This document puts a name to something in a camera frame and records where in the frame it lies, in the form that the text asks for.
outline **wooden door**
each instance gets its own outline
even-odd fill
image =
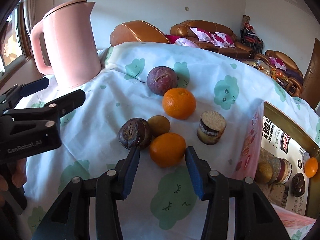
[[[308,70],[303,79],[301,98],[316,109],[320,101],[320,41],[316,39]]]

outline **human hand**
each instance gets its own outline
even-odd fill
[[[17,168],[14,174],[12,175],[12,183],[17,187],[22,187],[27,182],[26,176],[26,163],[27,159],[21,159],[17,161]],[[4,177],[0,175],[0,190],[7,191],[8,184],[5,181]],[[5,204],[5,199],[0,195],[0,207],[3,207]]]

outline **kettle lid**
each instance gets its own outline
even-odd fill
[[[56,7],[54,7],[53,9],[51,9],[50,11],[48,11],[43,18],[46,18],[49,14],[52,14],[53,12],[63,8],[63,7],[66,7],[66,6],[69,6],[71,4],[75,4],[75,3],[83,3],[83,2],[88,2],[87,0],[72,0],[72,1],[69,1],[69,2],[65,2],[65,3],[62,3]]]

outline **leather armchair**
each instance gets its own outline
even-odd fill
[[[126,41],[170,43],[158,28],[145,21],[131,21],[119,24],[110,35],[111,46]]]
[[[292,97],[300,97],[301,93],[303,92],[303,74],[299,70],[297,64],[288,55],[279,51],[273,51],[271,49],[268,49],[266,51],[266,54],[256,54],[254,59],[260,59],[268,66],[276,68],[274,65],[271,64],[269,59],[270,57],[281,59],[284,62],[287,69],[290,69],[291,71],[294,71],[296,73],[297,77],[288,77],[289,84],[285,87],[285,90]]]
[[[232,38],[236,47],[235,48],[218,48],[211,43],[199,41],[199,39],[193,33],[193,31],[190,30],[190,27],[201,28],[211,33],[215,33],[215,32],[226,33]],[[217,52],[231,58],[253,58],[254,56],[253,49],[238,42],[237,36],[233,33],[233,31],[230,28],[221,24],[202,21],[202,20],[188,20],[172,26],[170,30],[170,34],[177,35],[180,37],[185,37],[186,39],[196,43],[201,49]]]

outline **kettle handle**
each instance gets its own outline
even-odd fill
[[[40,34],[43,33],[43,20],[38,22],[31,31],[30,41],[33,51],[33,56],[35,58],[36,66],[40,73],[44,75],[53,74],[53,69],[51,66],[47,66],[44,63],[42,50],[40,46]]]

